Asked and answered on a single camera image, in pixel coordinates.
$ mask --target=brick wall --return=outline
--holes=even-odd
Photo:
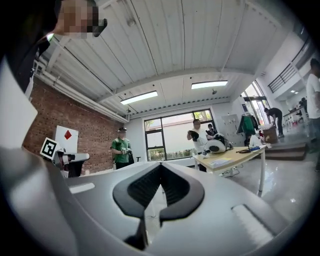
[[[37,78],[34,78],[31,97],[38,115],[23,142],[27,150],[40,155],[45,138],[53,139],[59,125],[79,131],[77,151],[90,154],[83,171],[94,173],[113,167],[111,142],[123,124],[81,105]]]

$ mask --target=green t-shirt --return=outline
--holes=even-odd
[[[112,148],[115,150],[122,151],[122,148],[128,149],[131,148],[130,141],[128,139],[120,139],[116,138],[112,141]],[[115,163],[129,163],[128,154],[115,154],[114,155],[114,162]]]

